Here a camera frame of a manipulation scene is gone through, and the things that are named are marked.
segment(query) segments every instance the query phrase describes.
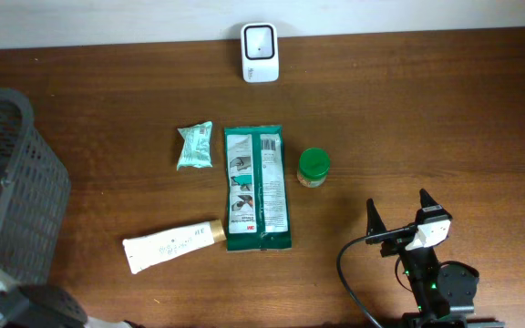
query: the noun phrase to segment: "cream tube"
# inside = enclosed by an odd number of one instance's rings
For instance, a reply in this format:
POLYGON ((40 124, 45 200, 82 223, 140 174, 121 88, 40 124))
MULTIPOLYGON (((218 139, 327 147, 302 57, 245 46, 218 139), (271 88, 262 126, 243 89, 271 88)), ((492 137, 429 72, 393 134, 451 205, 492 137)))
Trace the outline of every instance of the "cream tube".
POLYGON ((213 220, 124 240, 123 246, 131 272, 137 274, 152 265, 225 240, 221 221, 213 220))

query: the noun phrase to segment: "green and white packet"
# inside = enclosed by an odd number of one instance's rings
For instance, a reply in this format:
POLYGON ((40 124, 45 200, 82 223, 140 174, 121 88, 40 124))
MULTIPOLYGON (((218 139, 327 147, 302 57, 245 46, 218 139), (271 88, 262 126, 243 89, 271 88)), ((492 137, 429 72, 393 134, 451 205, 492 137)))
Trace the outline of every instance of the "green and white packet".
POLYGON ((226 128, 228 251, 292 247, 281 126, 226 128))
POLYGON ((190 128, 178 128, 178 131, 184 140, 178 170, 182 167, 211 168, 211 122, 190 128))

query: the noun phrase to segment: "brown wooden surface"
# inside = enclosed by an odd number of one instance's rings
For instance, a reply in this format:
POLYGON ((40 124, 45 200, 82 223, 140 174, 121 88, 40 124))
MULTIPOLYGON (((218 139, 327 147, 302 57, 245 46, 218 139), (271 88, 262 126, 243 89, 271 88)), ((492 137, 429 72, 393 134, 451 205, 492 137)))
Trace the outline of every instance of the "brown wooden surface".
MULTIPOLYGON (((478 317, 525 326, 525 28, 280 40, 281 77, 249 85, 237 41, 0 51, 65 163, 73 189, 51 282, 88 313, 164 326, 364 323, 335 256, 365 233, 374 198, 388 228, 412 221, 418 190, 453 214, 440 260, 481 273, 478 317), (215 124, 213 169, 175 170, 176 128, 215 124), (129 271, 121 240, 225 219, 223 127, 282 124, 293 249, 225 243, 129 271), (310 190, 301 152, 326 149, 310 190)), ((379 317, 414 311, 395 259, 354 247, 344 270, 379 317)))

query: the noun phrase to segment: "clear plastic jar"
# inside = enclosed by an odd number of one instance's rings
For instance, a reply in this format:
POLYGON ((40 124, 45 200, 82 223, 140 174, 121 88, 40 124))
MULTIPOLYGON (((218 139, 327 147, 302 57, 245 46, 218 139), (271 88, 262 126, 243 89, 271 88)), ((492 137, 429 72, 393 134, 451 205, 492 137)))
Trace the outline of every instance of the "clear plastic jar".
POLYGON ((303 152, 299 158, 297 178, 308 188, 321 186, 329 172, 330 159, 325 150, 312 148, 303 152))

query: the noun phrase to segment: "plastic crate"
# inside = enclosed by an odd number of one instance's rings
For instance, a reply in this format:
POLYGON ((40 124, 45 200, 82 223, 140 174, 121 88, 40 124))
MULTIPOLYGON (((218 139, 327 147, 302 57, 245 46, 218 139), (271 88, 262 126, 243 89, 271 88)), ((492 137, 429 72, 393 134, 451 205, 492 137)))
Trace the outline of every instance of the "plastic crate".
POLYGON ((29 100, 0 89, 0 268, 22 283, 47 281, 70 180, 34 128, 29 100))

